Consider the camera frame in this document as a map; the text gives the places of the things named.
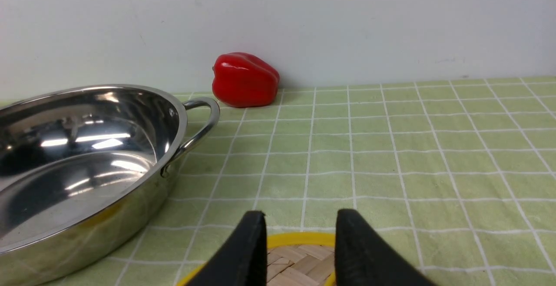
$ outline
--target white wall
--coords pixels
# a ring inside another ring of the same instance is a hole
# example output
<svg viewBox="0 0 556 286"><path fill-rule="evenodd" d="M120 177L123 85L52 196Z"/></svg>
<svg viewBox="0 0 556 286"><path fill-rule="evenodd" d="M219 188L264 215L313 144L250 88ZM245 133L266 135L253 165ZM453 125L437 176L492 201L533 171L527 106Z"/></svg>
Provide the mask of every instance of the white wall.
<svg viewBox="0 0 556 286"><path fill-rule="evenodd" d="M0 0L0 98L210 90L221 53L284 86L556 73L556 0Z"/></svg>

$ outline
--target red bell pepper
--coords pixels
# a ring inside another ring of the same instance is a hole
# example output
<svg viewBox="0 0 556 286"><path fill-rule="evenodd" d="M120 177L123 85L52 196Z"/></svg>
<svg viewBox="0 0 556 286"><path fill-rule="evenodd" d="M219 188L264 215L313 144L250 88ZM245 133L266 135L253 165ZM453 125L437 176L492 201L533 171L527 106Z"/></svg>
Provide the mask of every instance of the red bell pepper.
<svg viewBox="0 0 556 286"><path fill-rule="evenodd" d="M212 70L212 92L229 106L266 106L276 98L280 74L252 54L223 54L216 59Z"/></svg>

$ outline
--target pot handle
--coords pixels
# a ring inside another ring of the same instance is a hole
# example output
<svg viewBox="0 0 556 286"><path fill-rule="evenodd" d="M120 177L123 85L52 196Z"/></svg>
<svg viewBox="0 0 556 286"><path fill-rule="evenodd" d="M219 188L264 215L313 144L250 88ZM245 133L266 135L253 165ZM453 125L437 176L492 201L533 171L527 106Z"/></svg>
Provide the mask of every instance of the pot handle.
<svg viewBox="0 0 556 286"><path fill-rule="evenodd" d="M189 153L189 151L195 148L195 146L197 146L203 139L208 136L208 133L212 131L212 129L216 126L216 124L218 124L218 120L220 119L220 107L218 106L218 103L216 103L216 101L212 98L208 98L205 96L195 98L183 102L183 106L185 107L185 110L190 110L199 106L208 106L210 108L210 116L208 117L209 120L205 123L205 126L200 129L200 131L195 133L193 137L179 146L179 148L175 151L173 157L171 157L168 163L163 167L163 176L165 175L168 165L177 160L183 154Z"/></svg>

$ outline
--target pot rim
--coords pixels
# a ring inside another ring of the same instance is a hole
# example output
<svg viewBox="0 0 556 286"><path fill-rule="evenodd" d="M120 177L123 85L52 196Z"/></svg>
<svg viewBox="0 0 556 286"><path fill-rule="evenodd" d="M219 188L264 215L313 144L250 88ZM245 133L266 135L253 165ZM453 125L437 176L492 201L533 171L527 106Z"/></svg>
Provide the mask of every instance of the pot rim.
<svg viewBox="0 0 556 286"><path fill-rule="evenodd" d="M0 246L0 256L15 251L16 249L24 248L28 245L40 242L41 240L48 239L54 235L57 235L63 231L70 229L71 227L74 227L78 224L83 223L84 221L91 219L91 217L94 217L99 213L103 212L105 209L108 209L109 207L115 205L115 203L117 203L118 201L120 201L121 199L129 195L129 193L137 189L147 179L150 179L155 174L159 174L161 169L169 162L169 160L173 157L175 152L178 150L183 138L185 137L186 128L187 128L187 112L185 110L185 107L183 106L182 102L175 96L169 94L168 92L150 86L141 86L136 84L98 84L98 85L91 85L91 86L80 86L80 87L68 88L65 90L58 90L50 93L40 94L38 96L33 96L24 100L19 100L12 104L9 104L8 106L4 106L0 108L0 110L6 110L14 106L27 104L36 100L41 100L52 96L59 96L62 94L75 93L75 92L85 92L86 90L99 90L103 88L106 88L107 90L115 89L115 88L143 90L145 92L151 92L157 94L158 96L161 96L162 98L168 100L174 106L175 110L177 110L177 114L179 117L178 129L175 133L175 138L172 141L171 145L169 146L168 150L165 151L164 155L160 158L160 160L158 160L155 163L155 165L151 167L151 169L149 169L149 171L145 172L145 174L143 174L142 177L140 177L133 184L129 185L129 187L121 191L118 195L113 196L111 199L107 199L105 202L99 205L99 207L94 212L84 213L83 215L74 217L73 219L65 222L62 225L59 225L51 230L44 231L31 238L20 240L19 242L12 243L10 245Z"/></svg>

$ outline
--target tablecloth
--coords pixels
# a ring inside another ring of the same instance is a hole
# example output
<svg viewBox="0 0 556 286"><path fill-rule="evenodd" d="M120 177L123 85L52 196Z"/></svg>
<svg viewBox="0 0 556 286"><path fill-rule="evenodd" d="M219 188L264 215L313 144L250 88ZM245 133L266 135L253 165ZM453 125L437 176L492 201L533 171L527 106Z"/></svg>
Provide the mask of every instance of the tablecloth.
<svg viewBox="0 0 556 286"><path fill-rule="evenodd" d="M177 94L188 100L211 93ZM147 228L56 286L170 286L246 210L269 234L357 209L441 285L556 284L556 77L280 90L222 105ZM208 116L188 112L192 135Z"/></svg>

